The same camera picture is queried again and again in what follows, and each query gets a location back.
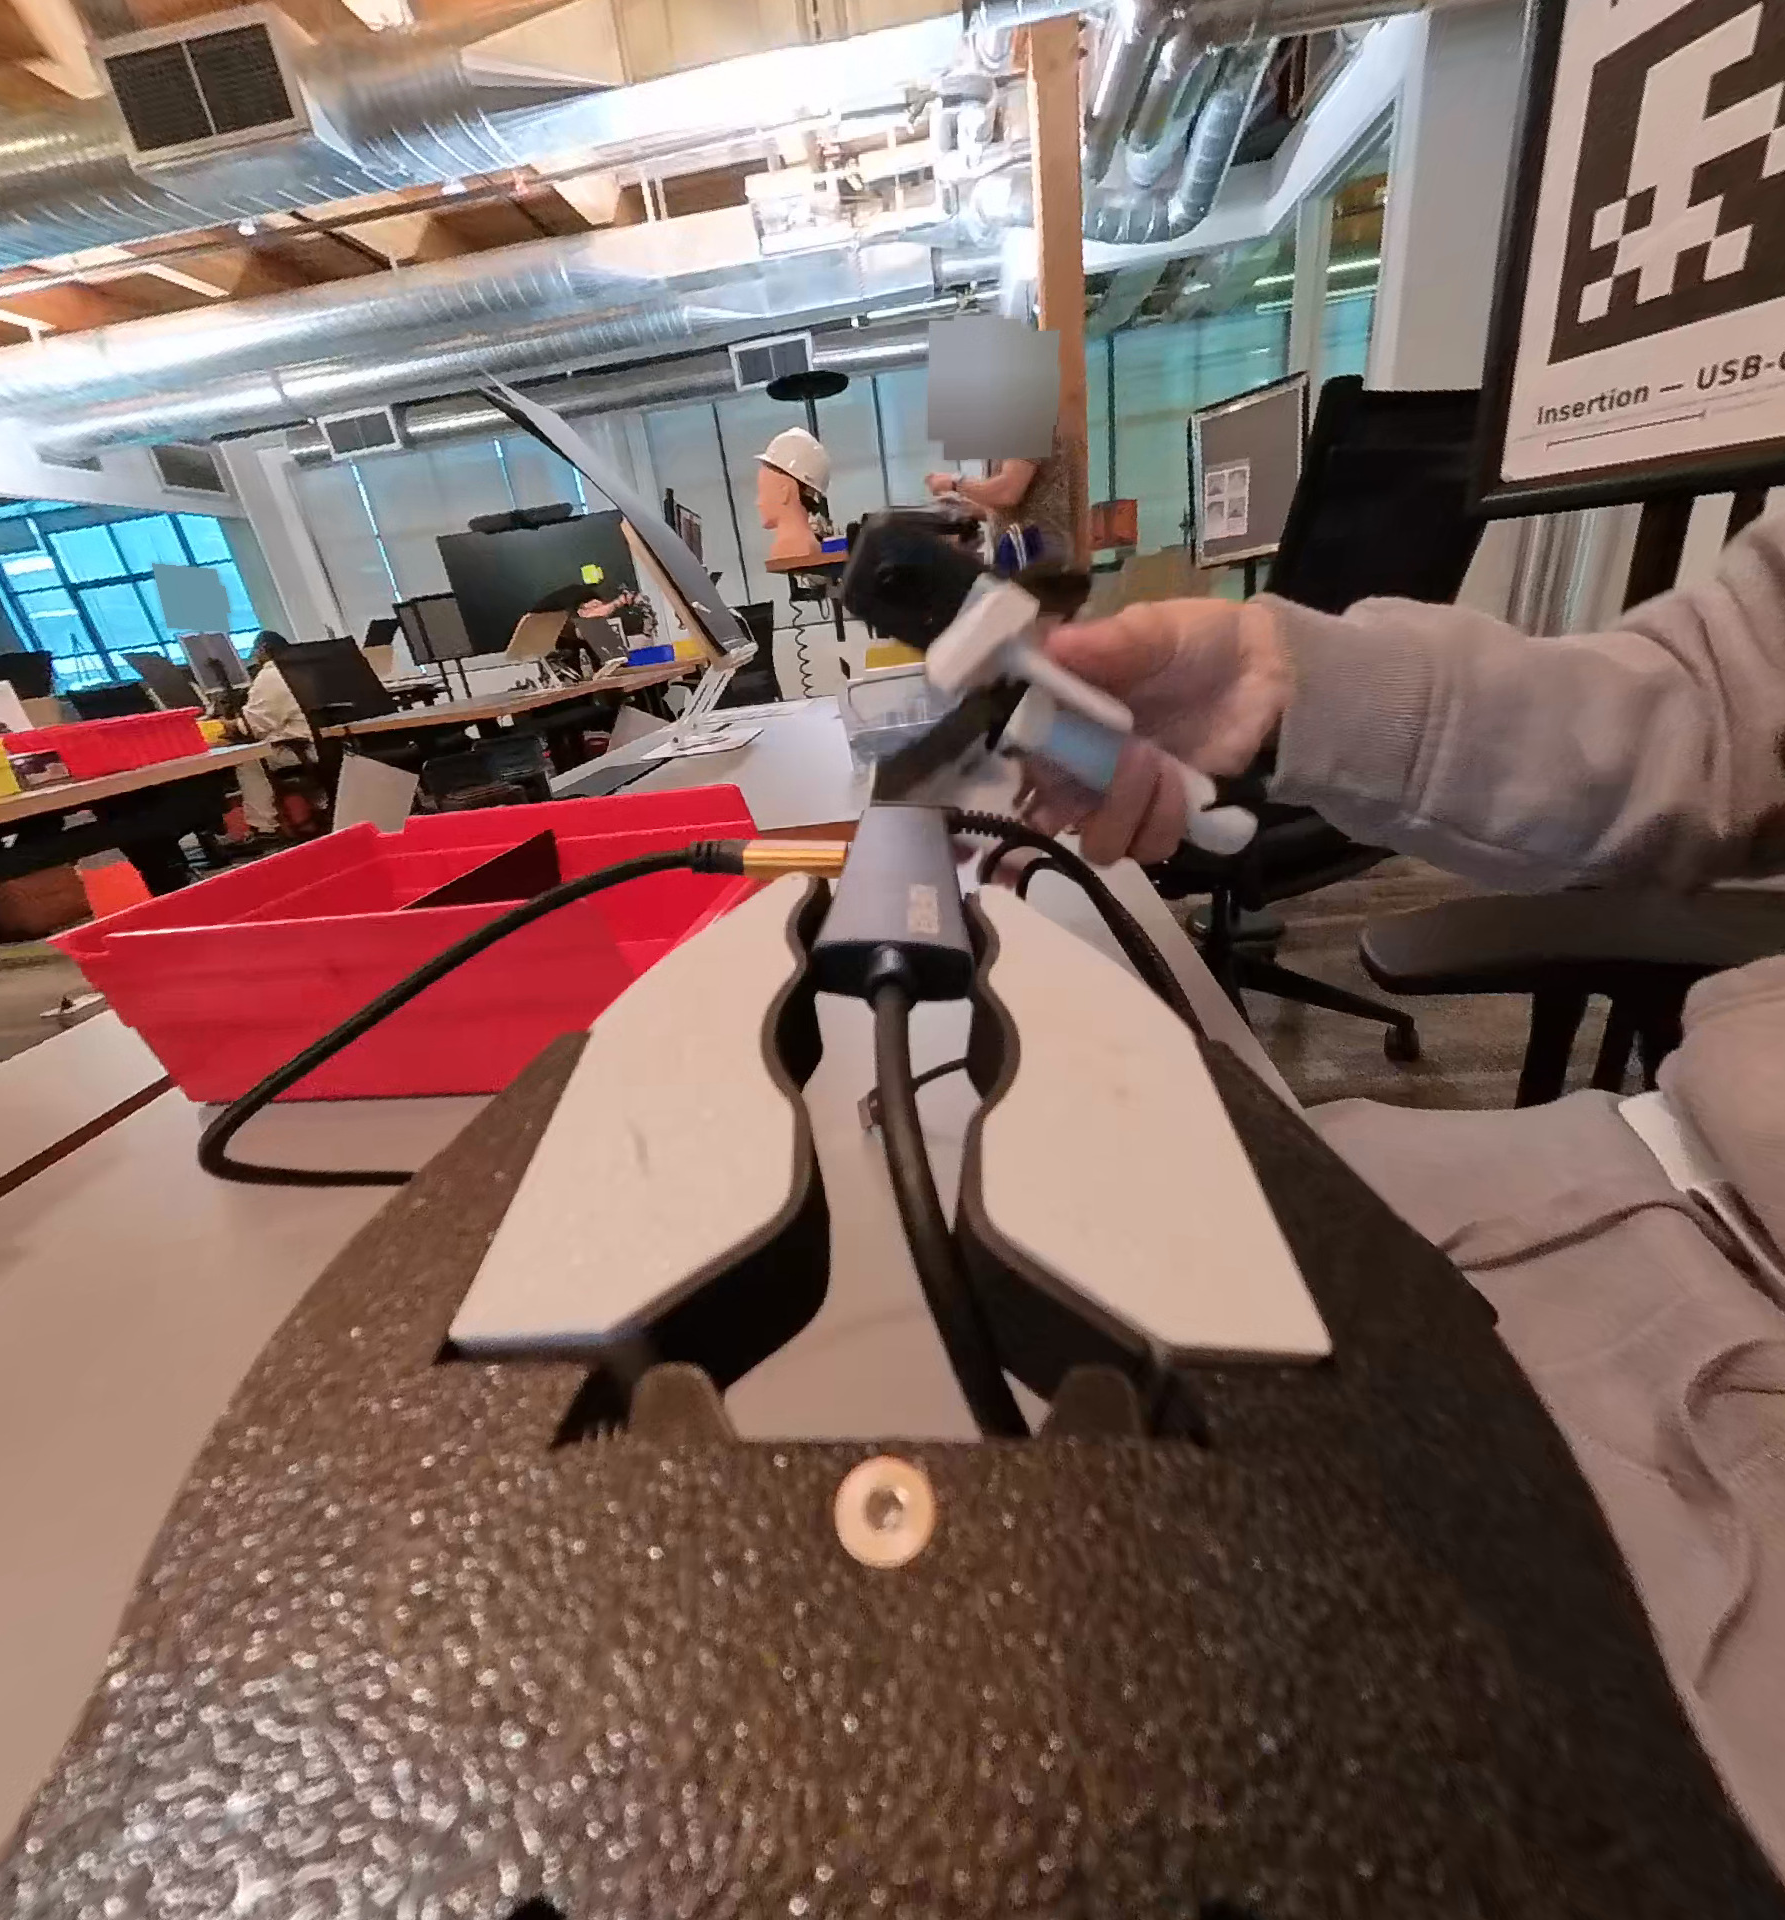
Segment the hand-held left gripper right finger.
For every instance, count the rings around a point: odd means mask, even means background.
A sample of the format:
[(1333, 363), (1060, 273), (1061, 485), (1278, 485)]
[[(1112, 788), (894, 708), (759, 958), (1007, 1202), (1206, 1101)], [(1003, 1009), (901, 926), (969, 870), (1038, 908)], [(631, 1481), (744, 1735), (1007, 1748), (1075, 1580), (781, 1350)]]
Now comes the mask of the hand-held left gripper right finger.
[(1003, 885), (969, 920), (961, 1237), (1007, 1362), (1333, 1359), (1187, 1021)]

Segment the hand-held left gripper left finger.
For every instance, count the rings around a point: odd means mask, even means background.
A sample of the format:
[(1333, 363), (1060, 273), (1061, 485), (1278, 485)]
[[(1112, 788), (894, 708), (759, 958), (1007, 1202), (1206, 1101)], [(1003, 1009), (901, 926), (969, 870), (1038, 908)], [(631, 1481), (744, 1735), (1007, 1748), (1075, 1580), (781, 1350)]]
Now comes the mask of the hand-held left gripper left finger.
[(824, 911), (824, 878), (766, 878), (609, 999), (449, 1359), (781, 1359), (824, 1310)]

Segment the red plastic bin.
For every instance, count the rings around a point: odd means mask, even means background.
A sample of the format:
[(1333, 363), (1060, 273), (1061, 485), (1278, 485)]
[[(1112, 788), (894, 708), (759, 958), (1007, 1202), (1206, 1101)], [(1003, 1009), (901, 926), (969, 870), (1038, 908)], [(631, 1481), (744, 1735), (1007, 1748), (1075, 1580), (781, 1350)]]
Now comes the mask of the red plastic bin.
[[(755, 838), (736, 788), (357, 826), (87, 920), (54, 952), (187, 1101), (219, 1112), (551, 878), (722, 838)], [(576, 898), (421, 990), (291, 1097), (493, 1097), (744, 893), (755, 878), (726, 872), (653, 872)]]

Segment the person's right forearm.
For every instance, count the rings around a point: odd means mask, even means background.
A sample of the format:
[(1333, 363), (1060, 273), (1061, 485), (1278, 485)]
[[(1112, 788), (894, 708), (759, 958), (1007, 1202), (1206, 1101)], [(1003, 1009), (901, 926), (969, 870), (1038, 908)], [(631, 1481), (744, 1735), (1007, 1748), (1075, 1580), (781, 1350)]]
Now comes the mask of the person's right forearm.
[(1426, 601), (1278, 619), (1278, 802), (1508, 893), (1785, 872), (1785, 509), (1610, 637)]

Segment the grey desk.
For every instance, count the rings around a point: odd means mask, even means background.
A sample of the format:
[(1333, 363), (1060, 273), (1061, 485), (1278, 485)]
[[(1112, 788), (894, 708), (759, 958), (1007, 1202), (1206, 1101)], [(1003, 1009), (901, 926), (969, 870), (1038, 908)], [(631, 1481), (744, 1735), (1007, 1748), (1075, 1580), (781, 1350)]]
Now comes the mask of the grey desk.
[[(835, 833), (862, 766), (835, 702), (653, 775), (738, 788), (759, 833)], [(824, 999), (808, 1134), (835, 1202), (816, 1325), (726, 1403), (755, 1437), (976, 1437), (901, 1244), (864, 1015)], [(248, 1134), (273, 1164), (421, 1164), (487, 1097), (282, 1101)], [(384, 1202), (378, 1186), (219, 1186), (199, 1171), (210, 1112), (178, 1091), (0, 1200), (0, 1845), (77, 1732), (187, 1458), (301, 1285)]]

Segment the person's right hand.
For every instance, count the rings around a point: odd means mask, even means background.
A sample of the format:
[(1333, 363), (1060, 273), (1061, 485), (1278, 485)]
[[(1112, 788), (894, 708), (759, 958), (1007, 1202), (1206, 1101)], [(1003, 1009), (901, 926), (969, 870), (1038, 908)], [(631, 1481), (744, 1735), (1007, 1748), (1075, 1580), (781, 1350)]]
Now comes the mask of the person's right hand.
[(1022, 766), (1034, 833), (1070, 833), (1093, 870), (1163, 863), (1182, 840), (1182, 766), (1238, 779), (1289, 702), (1278, 609), (1251, 601), (1131, 601), (1061, 619), (1044, 651), (1131, 708), (1131, 742), (1109, 791), (1084, 791), (1048, 763)]

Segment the mannequin head with hard hat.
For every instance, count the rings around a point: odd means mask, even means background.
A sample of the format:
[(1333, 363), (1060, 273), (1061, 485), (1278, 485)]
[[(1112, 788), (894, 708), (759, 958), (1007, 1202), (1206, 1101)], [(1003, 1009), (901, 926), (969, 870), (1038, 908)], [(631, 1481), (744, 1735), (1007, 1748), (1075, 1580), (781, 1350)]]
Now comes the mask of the mannequin head with hard hat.
[(831, 449), (816, 433), (790, 425), (755, 459), (755, 509), (766, 533), (766, 564), (816, 559), (835, 539)]

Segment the grey notice board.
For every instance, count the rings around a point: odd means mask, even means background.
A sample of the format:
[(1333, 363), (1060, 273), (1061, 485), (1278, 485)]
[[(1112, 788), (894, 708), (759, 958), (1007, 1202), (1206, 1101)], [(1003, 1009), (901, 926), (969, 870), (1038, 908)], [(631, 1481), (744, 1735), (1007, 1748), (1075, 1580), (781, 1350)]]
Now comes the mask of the grey notice board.
[(1310, 439), (1310, 375), (1199, 408), (1187, 445), (1187, 564), (1263, 564), (1282, 539)]

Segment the large black monitor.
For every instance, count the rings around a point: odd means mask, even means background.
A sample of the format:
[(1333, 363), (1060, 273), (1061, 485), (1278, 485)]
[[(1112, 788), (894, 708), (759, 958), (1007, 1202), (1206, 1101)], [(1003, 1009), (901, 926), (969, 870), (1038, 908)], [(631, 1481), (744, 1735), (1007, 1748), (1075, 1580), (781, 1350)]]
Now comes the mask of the large black monitor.
[(487, 511), (468, 533), (437, 533), (437, 559), (475, 651), (506, 651), (523, 614), (576, 614), (642, 590), (628, 522), (615, 509)]

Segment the person's grey clothing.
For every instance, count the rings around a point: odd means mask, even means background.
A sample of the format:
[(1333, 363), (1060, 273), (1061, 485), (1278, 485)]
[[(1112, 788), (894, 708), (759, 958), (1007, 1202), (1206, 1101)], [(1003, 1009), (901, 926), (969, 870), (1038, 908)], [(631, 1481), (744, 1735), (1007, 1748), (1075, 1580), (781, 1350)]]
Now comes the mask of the person's grey clothing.
[(1493, 1307), (1785, 1876), (1785, 958), (1698, 981), (1649, 1097), (1310, 1128)]

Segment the red storage bin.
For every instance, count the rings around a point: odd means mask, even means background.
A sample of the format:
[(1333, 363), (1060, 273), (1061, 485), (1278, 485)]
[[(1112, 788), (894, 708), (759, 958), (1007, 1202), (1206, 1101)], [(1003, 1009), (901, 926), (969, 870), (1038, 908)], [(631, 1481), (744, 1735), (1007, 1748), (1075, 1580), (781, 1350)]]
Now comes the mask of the red storage bin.
[(54, 763), (64, 779), (115, 779), (167, 763), (199, 763), (210, 757), (210, 733), (205, 733), (205, 708), (131, 708), (131, 714), (21, 727), (0, 751), (14, 775), (29, 788), (44, 763)]

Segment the black framed marker sign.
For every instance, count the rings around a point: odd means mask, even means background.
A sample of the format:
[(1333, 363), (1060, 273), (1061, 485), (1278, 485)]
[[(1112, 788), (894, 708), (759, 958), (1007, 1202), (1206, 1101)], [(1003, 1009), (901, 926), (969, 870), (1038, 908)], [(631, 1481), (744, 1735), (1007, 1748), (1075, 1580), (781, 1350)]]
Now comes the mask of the black framed marker sign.
[(1785, 0), (1523, 8), (1472, 459), (1483, 522), (1638, 509), (1626, 609), (1785, 485)]

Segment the grey air vent box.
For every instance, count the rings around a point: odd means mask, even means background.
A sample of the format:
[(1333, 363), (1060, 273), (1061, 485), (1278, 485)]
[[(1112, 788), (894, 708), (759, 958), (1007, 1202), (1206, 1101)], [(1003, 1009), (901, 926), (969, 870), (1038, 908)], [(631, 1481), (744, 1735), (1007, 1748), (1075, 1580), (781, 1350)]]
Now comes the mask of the grey air vent box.
[(87, 36), (115, 98), (123, 152), (136, 172), (235, 160), (317, 132), (301, 98), (309, 36), (280, 8), (229, 8), (178, 25)]

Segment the wooden post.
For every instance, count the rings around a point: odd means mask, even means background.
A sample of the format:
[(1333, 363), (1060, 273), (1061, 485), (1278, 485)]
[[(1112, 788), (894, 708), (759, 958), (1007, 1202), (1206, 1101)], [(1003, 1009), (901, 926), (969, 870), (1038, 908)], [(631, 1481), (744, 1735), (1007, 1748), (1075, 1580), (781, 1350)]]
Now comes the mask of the wooden post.
[(1090, 564), (1084, 17), (1027, 33), (1038, 330), (1060, 336), (1070, 559)]

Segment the large silver air duct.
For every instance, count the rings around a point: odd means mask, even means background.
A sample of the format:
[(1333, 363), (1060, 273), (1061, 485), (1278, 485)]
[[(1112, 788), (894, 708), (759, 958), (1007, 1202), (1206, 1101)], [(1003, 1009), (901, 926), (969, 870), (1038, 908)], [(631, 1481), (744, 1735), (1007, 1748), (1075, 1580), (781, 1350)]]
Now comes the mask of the large silver air duct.
[(766, 245), (755, 210), (456, 252), (0, 347), (0, 445), (77, 463), (441, 397), (484, 375), (615, 368), (937, 295), (983, 252), (983, 228), (926, 214)]

